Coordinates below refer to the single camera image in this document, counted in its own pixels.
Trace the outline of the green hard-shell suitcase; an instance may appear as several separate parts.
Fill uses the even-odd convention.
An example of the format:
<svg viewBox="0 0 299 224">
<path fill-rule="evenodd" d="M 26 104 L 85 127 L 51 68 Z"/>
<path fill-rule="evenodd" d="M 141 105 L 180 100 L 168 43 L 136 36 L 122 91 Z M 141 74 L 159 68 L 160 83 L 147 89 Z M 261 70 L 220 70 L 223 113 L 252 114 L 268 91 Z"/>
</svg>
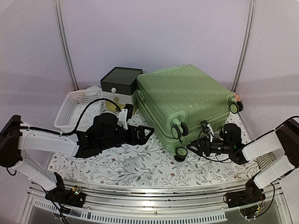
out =
<svg viewBox="0 0 299 224">
<path fill-rule="evenodd" d="M 232 91 L 192 64 L 140 74 L 136 83 L 141 115 L 179 162 L 201 133 L 202 121 L 217 131 L 231 113 L 243 110 Z"/>
</svg>

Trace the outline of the drawer cabinet with dark top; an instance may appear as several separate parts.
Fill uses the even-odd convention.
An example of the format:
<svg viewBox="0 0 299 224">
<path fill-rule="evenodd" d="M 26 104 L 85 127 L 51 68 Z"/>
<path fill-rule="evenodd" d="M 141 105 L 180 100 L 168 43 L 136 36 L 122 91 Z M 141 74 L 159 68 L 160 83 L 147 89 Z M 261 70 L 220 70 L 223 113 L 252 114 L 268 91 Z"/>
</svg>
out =
<svg viewBox="0 0 299 224">
<path fill-rule="evenodd" d="M 102 96 L 112 100 L 122 109 L 125 104 L 132 104 L 135 113 L 137 110 L 136 79 L 142 73 L 142 69 L 114 67 L 100 80 Z"/>
</svg>

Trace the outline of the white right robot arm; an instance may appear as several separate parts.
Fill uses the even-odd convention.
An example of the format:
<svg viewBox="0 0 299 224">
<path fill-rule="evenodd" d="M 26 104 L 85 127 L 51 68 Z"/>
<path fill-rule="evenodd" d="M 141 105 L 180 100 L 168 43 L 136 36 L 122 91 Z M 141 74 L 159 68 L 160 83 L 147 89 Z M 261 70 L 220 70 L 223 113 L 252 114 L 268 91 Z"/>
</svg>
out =
<svg viewBox="0 0 299 224">
<path fill-rule="evenodd" d="M 251 177 L 245 184 L 245 190 L 225 194 L 225 202 L 229 208 L 265 200 L 263 189 L 266 186 L 299 167 L 298 116 L 288 118 L 275 129 L 247 144 L 242 143 L 241 129 L 234 123 L 227 123 L 221 127 L 218 139 L 213 138 L 210 127 L 205 121 L 202 124 L 206 136 L 187 145 L 187 149 L 200 157 L 207 158 L 210 154 L 228 154 L 229 160 L 237 165 L 242 165 L 277 150 L 284 152 L 283 155 Z"/>
</svg>

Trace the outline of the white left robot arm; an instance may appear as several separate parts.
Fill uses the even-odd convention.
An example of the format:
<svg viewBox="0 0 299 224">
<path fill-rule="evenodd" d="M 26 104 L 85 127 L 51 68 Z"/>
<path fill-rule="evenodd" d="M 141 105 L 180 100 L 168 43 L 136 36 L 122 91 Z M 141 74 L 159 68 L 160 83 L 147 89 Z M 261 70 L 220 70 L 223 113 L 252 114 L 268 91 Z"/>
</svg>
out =
<svg viewBox="0 0 299 224">
<path fill-rule="evenodd" d="M 50 172 L 32 159 L 28 150 L 62 153 L 87 159 L 104 150 L 122 145 L 142 146 L 154 133 L 152 127 L 132 126 L 133 106 L 127 104 L 118 114 L 103 112 L 93 118 L 86 131 L 74 129 L 69 133 L 31 126 L 14 115 L 0 132 L 0 165 L 20 172 L 45 191 L 45 198 L 60 205 L 82 208 L 86 194 L 80 187 L 66 189 L 61 175 Z"/>
</svg>

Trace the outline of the floral white tablecloth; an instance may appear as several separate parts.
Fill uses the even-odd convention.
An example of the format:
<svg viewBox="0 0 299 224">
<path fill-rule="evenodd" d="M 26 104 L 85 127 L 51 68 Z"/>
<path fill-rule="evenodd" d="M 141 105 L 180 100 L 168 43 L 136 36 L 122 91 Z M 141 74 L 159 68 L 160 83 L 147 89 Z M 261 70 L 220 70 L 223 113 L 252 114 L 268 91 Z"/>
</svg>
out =
<svg viewBox="0 0 299 224">
<path fill-rule="evenodd" d="M 259 167 L 256 161 L 236 165 L 224 154 L 206 160 L 189 153 L 184 162 L 177 162 L 152 135 L 143 146 L 123 145 L 88 159 L 55 153 L 48 170 L 59 173 L 64 179 L 88 185 L 159 188 L 244 181 L 255 175 Z"/>
</svg>

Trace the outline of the small patterned bowl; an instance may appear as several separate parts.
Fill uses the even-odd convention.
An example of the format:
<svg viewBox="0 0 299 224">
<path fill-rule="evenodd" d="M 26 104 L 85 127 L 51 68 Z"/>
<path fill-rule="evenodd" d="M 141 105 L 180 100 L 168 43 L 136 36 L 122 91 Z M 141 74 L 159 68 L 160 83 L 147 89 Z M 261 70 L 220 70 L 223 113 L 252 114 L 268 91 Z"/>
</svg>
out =
<svg viewBox="0 0 299 224">
<path fill-rule="evenodd" d="M 233 95 L 234 95 L 234 98 L 238 101 L 238 102 L 241 102 L 242 100 L 241 100 L 241 97 L 238 95 L 238 94 L 236 94 L 235 92 L 233 92 Z"/>
</svg>

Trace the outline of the white plastic mesh basket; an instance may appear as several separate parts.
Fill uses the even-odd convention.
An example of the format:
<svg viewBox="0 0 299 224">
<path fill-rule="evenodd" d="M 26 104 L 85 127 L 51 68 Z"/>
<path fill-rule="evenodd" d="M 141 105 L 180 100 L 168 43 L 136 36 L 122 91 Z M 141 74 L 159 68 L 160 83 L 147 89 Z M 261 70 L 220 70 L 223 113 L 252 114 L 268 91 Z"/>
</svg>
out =
<svg viewBox="0 0 299 224">
<path fill-rule="evenodd" d="M 86 106 L 101 97 L 102 90 L 98 86 L 68 93 L 58 111 L 54 127 L 64 133 L 72 131 Z M 93 124 L 93 118 L 101 111 L 101 104 L 102 102 L 98 101 L 88 107 L 80 120 L 79 131 L 86 131 Z"/>
</svg>

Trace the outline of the aluminium front rail frame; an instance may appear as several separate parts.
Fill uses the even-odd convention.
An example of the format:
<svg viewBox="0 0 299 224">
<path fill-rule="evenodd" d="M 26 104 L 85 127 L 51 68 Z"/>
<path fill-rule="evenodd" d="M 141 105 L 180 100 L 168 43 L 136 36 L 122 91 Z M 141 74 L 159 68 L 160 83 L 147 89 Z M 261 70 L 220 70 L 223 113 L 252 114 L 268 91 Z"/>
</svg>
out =
<svg viewBox="0 0 299 224">
<path fill-rule="evenodd" d="M 292 218 L 280 187 L 264 189 L 266 200 L 259 216 L 243 214 L 256 205 L 229 208 L 227 192 L 245 188 L 245 181 L 210 186 L 132 187 L 65 180 L 65 186 L 82 187 L 86 194 L 81 208 L 70 207 L 69 224 L 290 224 Z"/>
</svg>

